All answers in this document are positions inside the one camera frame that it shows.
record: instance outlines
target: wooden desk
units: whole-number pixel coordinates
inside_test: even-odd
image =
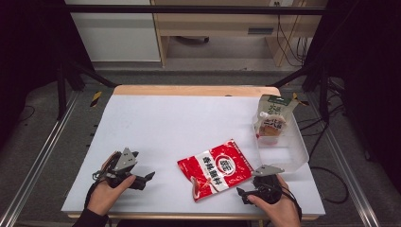
[[[143,191],[124,192],[111,209],[111,218],[266,218],[257,207],[244,205],[233,188],[193,202],[192,184],[177,166],[177,161],[182,158],[234,138],[251,166],[256,168],[260,159],[255,148],[252,148],[255,144],[251,122],[257,101],[263,94],[280,95],[278,89],[271,87],[118,86],[61,210],[69,217],[77,218],[83,208],[87,189],[93,182],[92,173],[114,150],[128,147],[139,151],[133,174],[141,176],[151,171],[156,171],[156,174]],[[227,117],[224,116],[231,117],[228,120],[233,126],[226,125]],[[290,188],[294,188],[294,195],[300,196],[297,199],[304,206],[303,209],[310,212],[304,215],[304,219],[314,219],[324,214],[307,164],[295,173],[283,174],[283,177]],[[253,189],[251,180],[240,186],[245,190]],[[306,190],[307,197],[302,197],[304,193],[300,190]]]
[[[271,6],[273,0],[151,0],[152,5],[188,6]],[[325,7],[327,0],[293,0],[288,7]],[[162,64],[166,65],[168,40],[170,36],[263,36],[273,55],[276,66],[281,66],[289,46],[283,33],[278,32],[277,15],[219,15],[219,14],[163,14],[154,15],[156,35],[159,43]],[[313,37],[321,16],[281,16],[280,24],[287,39],[294,37]],[[261,28],[261,32],[250,32]]]

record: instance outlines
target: red snack package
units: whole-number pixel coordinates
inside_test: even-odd
[[[251,178],[253,171],[233,139],[177,163],[193,184],[194,201]]]

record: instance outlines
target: person's right hand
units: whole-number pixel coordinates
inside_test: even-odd
[[[289,190],[288,185],[284,182],[283,178],[278,174],[277,178],[280,184]],[[275,204],[268,204],[254,195],[248,196],[248,200],[262,209],[275,227],[301,226],[294,202],[285,195],[282,195],[281,199]]]

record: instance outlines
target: gray floor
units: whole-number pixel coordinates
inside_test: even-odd
[[[165,68],[148,63],[104,63],[96,64],[98,73],[105,78],[124,84],[230,84],[266,85],[290,74],[297,67],[274,66],[263,38],[211,38],[210,43],[173,39]],[[88,79],[83,92],[78,93],[77,104],[58,139],[42,173],[32,188],[24,208],[18,217],[20,226],[36,221],[36,226],[61,226],[74,220],[61,212],[65,195],[78,173],[79,167],[91,144],[96,125],[107,105],[113,89],[106,88]],[[300,88],[303,78],[292,81],[281,88],[283,96],[296,92],[301,100],[309,100],[315,94],[304,94]],[[96,107],[90,107],[93,95],[102,91]],[[341,104],[334,96],[330,109]],[[57,117],[56,83],[50,83],[29,94],[22,121],[15,127],[11,138],[0,153],[0,212],[7,211],[20,185],[35,163],[47,136],[52,131]],[[295,109],[297,121],[318,117],[312,106],[299,105]],[[308,122],[300,122],[300,128]],[[302,131],[305,145],[311,150],[323,129],[321,124]],[[346,115],[337,113],[331,117],[329,129],[334,133],[340,149],[357,181],[372,206],[381,226],[401,226],[401,197],[392,187],[380,164],[367,162],[362,145]],[[310,164],[323,166],[340,174],[326,137],[316,148]],[[341,200],[344,188],[339,180],[319,170],[312,170],[316,184],[324,198]],[[355,206],[355,198],[346,203],[334,204],[323,200],[326,215],[314,221],[305,221],[304,226],[365,226]]]

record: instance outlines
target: floor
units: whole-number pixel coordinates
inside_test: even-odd
[[[288,58],[291,64],[299,63],[290,55]],[[211,37],[207,44],[199,40],[172,39],[165,67],[157,62],[96,62],[95,66],[103,77],[124,84],[259,86],[271,84],[299,68],[288,63],[276,67],[263,38],[218,37]],[[92,79],[84,79],[87,86],[83,92],[68,92],[69,98],[75,98],[76,102],[61,131],[53,131],[59,123],[56,121],[56,84],[50,83],[29,94],[21,120],[0,153],[0,171],[4,173],[0,175],[0,212],[6,214],[9,209],[15,211],[15,226],[69,226],[74,221],[61,212],[61,207],[113,91]],[[294,112],[300,128],[313,122],[310,119],[319,118],[314,108],[316,93],[302,91],[303,79],[295,79],[280,89],[283,96],[296,93],[300,100],[309,102],[310,105],[299,106]],[[92,108],[90,103],[96,91],[102,91],[102,96],[96,107]],[[329,97],[329,109],[334,110],[341,104],[341,99],[332,92]],[[399,193],[392,187],[380,164],[365,160],[363,147],[346,117],[346,111],[342,108],[337,110],[340,111],[333,112],[330,126],[309,164],[329,168],[344,179],[344,166],[336,161],[336,155],[339,154],[336,150],[339,149],[357,182],[357,185],[348,185],[349,188],[361,189],[363,193],[355,195],[351,191],[351,197],[345,202],[330,202],[344,198],[344,187],[334,175],[315,168],[313,175],[322,193],[326,215],[314,221],[304,221],[303,225],[401,226]],[[322,130],[323,124],[320,123],[302,131],[308,150],[313,149]],[[46,140],[52,131],[55,143],[46,147],[44,145],[47,145]],[[38,157],[43,157],[46,162],[38,164]],[[16,201],[14,197],[17,194],[25,196]],[[10,206],[17,203],[23,206]]]

